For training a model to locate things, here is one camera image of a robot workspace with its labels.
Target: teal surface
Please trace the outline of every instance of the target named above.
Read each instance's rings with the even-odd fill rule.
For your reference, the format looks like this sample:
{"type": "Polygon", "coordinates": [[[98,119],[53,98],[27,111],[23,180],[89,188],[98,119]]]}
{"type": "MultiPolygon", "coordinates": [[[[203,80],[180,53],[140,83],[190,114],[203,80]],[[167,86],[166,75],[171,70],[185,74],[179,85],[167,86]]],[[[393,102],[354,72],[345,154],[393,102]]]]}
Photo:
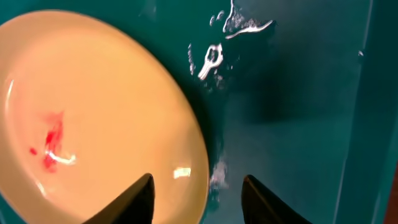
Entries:
{"type": "MultiPolygon", "coordinates": [[[[39,9],[75,11],[151,51],[181,86],[205,136],[213,172],[203,223],[243,223],[247,174],[312,223],[382,223],[398,157],[398,95],[388,96],[397,82],[384,88],[388,78],[375,78],[381,65],[371,45],[368,57],[358,55],[371,4],[236,0],[226,23],[229,0],[0,0],[0,24],[39,9]],[[251,19],[274,22],[226,39],[251,19]],[[222,63],[198,78],[218,44],[222,53],[209,53],[214,60],[222,54],[222,63]]],[[[3,200],[0,210],[7,223],[23,223],[3,200]]]]}

